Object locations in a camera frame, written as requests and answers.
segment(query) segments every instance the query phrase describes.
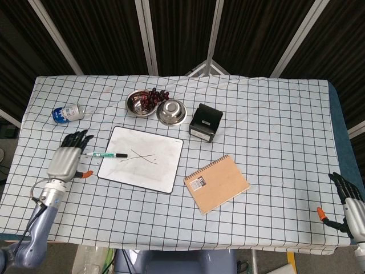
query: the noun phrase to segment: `table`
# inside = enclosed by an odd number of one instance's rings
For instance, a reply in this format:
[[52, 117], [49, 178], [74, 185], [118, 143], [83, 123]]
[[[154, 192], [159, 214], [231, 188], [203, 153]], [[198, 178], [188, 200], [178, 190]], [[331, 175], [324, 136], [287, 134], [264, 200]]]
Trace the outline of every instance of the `table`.
[[[188, 117], [183, 124], [166, 127], [155, 114], [136, 118], [127, 112], [127, 95], [152, 87], [169, 91], [170, 97], [186, 105]], [[112, 129], [123, 126], [184, 141], [173, 192], [162, 194], [96, 175], [75, 179], [67, 184], [50, 240], [126, 249], [255, 248], [332, 253], [350, 240], [346, 234], [325, 227], [317, 217], [317, 206], [332, 220], [344, 217], [327, 173], [341, 169], [356, 183], [360, 176], [357, 167], [343, 170], [345, 164], [353, 164], [354, 156], [342, 114], [337, 110], [333, 115], [336, 106], [331, 116], [329, 101], [331, 108], [339, 104], [335, 89], [325, 80], [232, 75], [38, 77], [1, 202], [0, 232], [23, 233], [34, 208], [29, 190], [47, 177], [60, 140], [89, 128], [95, 138], [86, 152], [103, 151]], [[56, 124], [51, 110], [66, 103], [86, 107], [84, 119]], [[199, 103], [224, 112], [213, 143], [188, 133]], [[333, 130], [331, 119], [336, 121]], [[345, 163], [340, 157], [340, 166], [339, 153], [347, 157]], [[252, 187], [202, 215], [183, 178], [226, 154]], [[78, 170], [97, 174], [99, 165], [100, 159], [82, 157]], [[39, 193], [42, 185], [36, 189]]]

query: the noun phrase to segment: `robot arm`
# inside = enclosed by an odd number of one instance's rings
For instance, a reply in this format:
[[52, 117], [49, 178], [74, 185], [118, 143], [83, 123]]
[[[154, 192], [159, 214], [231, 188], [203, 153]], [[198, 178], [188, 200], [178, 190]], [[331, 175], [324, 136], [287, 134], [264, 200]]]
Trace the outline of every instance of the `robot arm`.
[[11, 266], [35, 268], [45, 258], [48, 234], [66, 191], [66, 183], [74, 177], [86, 178], [92, 174], [90, 171], [85, 174], [76, 171], [80, 155], [93, 137], [86, 136], [86, 133], [87, 130], [84, 130], [67, 135], [61, 147], [56, 150], [47, 170], [48, 183], [39, 199], [32, 198], [36, 207], [26, 227], [31, 240], [21, 240], [0, 250], [0, 273], [4, 273]]
[[334, 172], [329, 174], [330, 179], [335, 183], [337, 193], [343, 205], [345, 218], [343, 224], [330, 221], [323, 210], [318, 207], [317, 212], [320, 220], [327, 226], [346, 232], [358, 245], [355, 256], [361, 269], [365, 272], [365, 203], [359, 189]]

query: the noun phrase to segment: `black box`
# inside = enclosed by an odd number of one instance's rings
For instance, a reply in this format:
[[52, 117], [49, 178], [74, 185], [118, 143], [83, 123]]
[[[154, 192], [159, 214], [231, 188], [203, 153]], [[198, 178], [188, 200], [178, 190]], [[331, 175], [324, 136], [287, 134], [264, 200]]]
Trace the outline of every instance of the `black box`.
[[208, 142], [213, 141], [222, 116], [222, 111], [199, 104], [189, 125], [189, 133]]

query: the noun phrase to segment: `stainless steel bowl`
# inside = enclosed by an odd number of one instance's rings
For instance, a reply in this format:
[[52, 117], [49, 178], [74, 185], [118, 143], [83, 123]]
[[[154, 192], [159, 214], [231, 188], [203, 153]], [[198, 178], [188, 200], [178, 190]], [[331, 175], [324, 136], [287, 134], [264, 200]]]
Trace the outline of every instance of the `stainless steel bowl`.
[[187, 113], [186, 107], [178, 100], [167, 100], [162, 102], [157, 109], [157, 118], [165, 126], [177, 126], [182, 124]]
[[130, 93], [125, 100], [125, 107], [135, 114], [137, 117], [145, 117], [151, 115], [157, 110], [158, 105], [155, 105], [153, 108], [143, 107], [141, 104], [142, 95], [148, 95], [148, 90], [135, 90]]

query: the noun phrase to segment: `can label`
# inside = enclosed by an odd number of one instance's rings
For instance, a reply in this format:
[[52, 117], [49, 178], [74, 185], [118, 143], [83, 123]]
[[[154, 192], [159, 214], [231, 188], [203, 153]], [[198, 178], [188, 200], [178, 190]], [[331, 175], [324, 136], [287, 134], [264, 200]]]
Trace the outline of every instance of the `can label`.
[[52, 112], [53, 120], [57, 123], [68, 123], [84, 118], [84, 111], [78, 104], [55, 108]]

